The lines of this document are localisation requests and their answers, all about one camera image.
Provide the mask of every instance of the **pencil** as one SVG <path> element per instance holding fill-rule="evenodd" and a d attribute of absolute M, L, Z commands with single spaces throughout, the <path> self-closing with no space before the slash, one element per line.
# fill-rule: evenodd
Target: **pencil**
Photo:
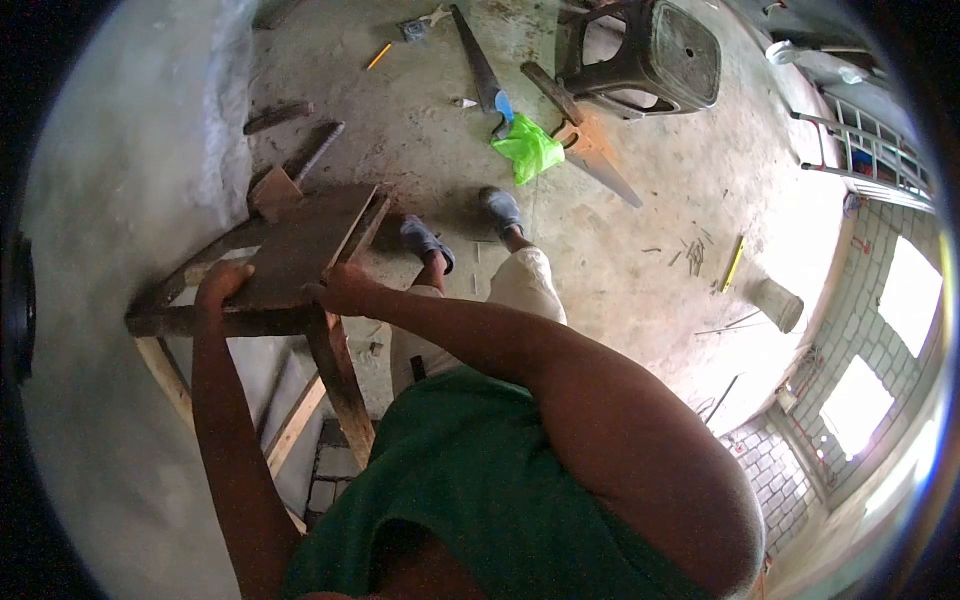
<path fill-rule="evenodd" d="M 371 60 L 371 61 L 370 61 L 370 64 L 367 65 L 367 70 L 369 71 L 369 70 L 371 69 L 371 67 L 373 67 L 378 60 L 380 60 L 380 57 L 382 57 L 383 55 L 387 54 L 387 51 L 390 50 L 390 47 L 393 46 L 393 45 L 394 45 L 394 44 L 391 43 L 391 44 L 387 44 L 386 46 L 384 46 L 384 47 L 383 47 L 383 50 L 380 51 L 380 54 L 376 55 L 376 58 L 373 59 L 373 60 Z"/>

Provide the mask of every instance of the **blue slipper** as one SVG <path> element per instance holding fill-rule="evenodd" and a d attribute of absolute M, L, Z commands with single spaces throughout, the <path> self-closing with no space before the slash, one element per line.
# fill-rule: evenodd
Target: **blue slipper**
<path fill-rule="evenodd" d="M 417 215 L 407 215 L 403 217 L 403 223 L 400 224 L 400 242 L 403 248 L 413 252 L 420 258 L 432 251 L 439 250 L 446 259 L 446 270 L 444 275 L 453 271 L 453 251 L 445 244 L 441 244 L 437 236 L 433 234 Z"/>
<path fill-rule="evenodd" d="M 523 235 L 523 224 L 520 221 L 520 208 L 516 199 L 505 189 L 499 187 L 485 187 L 480 190 L 480 202 L 493 218 L 496 234 L 503 239 L 508 228 L 516 225 Z"/>

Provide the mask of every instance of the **plastic stool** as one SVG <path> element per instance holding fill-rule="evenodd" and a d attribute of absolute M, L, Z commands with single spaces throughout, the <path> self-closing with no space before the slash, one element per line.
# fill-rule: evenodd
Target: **plastic stool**
<path fill-rule="evenodd" d="M 623 42 L 609 60 L 583 64 L 587 25 L 602 16 L 623 21 Z M 590 100 L 626 119 L 648 114 L 685 114 L 716 104 L 720 87 L 720 44 L 709 29 L 666 0 L 617 2 L 576 15 L 570 62 L 558 82 L 578 100 Z M 657 96 L 651 107 L 614 98 L 617 90 Z"/>

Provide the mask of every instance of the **wooden leg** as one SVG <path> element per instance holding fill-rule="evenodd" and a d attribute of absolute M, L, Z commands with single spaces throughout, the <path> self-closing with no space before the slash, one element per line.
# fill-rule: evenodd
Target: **wooden leg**
<path fill-rule="evenodd" d="M 173 354 L 170 353 L 167 343 L 164 342 L 162 338 L 133 338 L 133 343 L 136 349 L 139 350 L 140 356 L 143 357 L 143 362 L 147 364 L 147 369 L 150 370 L 150 373 L 152 373 L 154 379 L 156 379 L 156 383 L 159 384 L 160 389 L 163 390 L 163 393 L 170 399 L 174 408 L 177 409 L 177 413 L 180 414 L 180 418 L 190 427 L 190 431 L 196 435 L 197 429 L 193 423 L 193 399 L 190 397 L 190 390 L 186 387 L 183 375 L 180 373 L 180 369 L 177 368 L 177 362 L 174 360 Z M 306 395 L 318 387 L 322 388 L 322 386 L 308 385 L 303 393 Z M 324 391 L 320 389 L 317 403 L 320 403 L 320 397 L 323 397 L 323 395 Z M 294 413 L 297 412 L 297 407 L 295 407 L 294 411 L 291 411 L 290 416 L 287 417 L 287 420 L 284 421 L 284 427 L 280 429 L 281 432 L 286 428 L 287 421 L 291 420 L 291 417 L 294 417 Z M 293 446 L 296 435 L 293 438 L 290 446 Z M 284 454 L 283 458 L 279 461 L 281 465 L 284 459 L 286 459 L 286 454 Z M 276 473 L 274 473 L 272 469 L 271 474 L 276 477 Z M 302 534 L 306 534 L 306 524 L 303 522 L 303 519 L 292 513 L 290 509 L 287 509 L 287 515 L 290 516 L 297 530 Z"/>
<path fill-rule="evenodd" d="M 360 468 L 366 468 L 373 446 L 373 425 L 357 384 L 344 324 L 337 315 L 325 314 L 326 318 L 321 314 L 307 327 L 306 341 L 350 450 Z"/>
<path fill-rule="evenodd" d="M 167 343 L 162 338 L 133 338 L 133 343 L 140 351 L 147 369 L 160 385 L 160 389 L 177 409 L 177 413 L 190 431 L 196 435 L 197 430 L 193 424 L 193 399 L 190 397 L 190 390 L 186 387 L 183 375 L 177 368 Z"/>
<path fill-rule="evenodd" d="M 283 467 L 283 462 L 287 460 L 291 448 L 294 447 L 297 438 L 303 431 L 303 427 L 306 426 L 306 422 L 310 420 L 310 416 L 320 406 L 320 400 L 324 397 L 325 392 L 326 387 L 324 387 L 320 376 L 314 375 L 307 382 L 306 387 L 303 388 L 303 393 L 297 398 L 293 408 L 290 409 L 286 419 L 283 420 L 280 429 L 267 446 L 267 467 L 270 468 L 270 475 L 275 479 L 280 472 L 280 468 Z"/>

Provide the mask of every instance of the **bucket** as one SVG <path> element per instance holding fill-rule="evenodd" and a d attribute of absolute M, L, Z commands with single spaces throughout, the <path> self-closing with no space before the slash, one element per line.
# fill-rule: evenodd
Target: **bucket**
<path fill-rule="evenodd" d="M 783 333 L 790 333 L 804 313 L 804 301 L 767 277 L 758 288 L 754 305 Z"/>

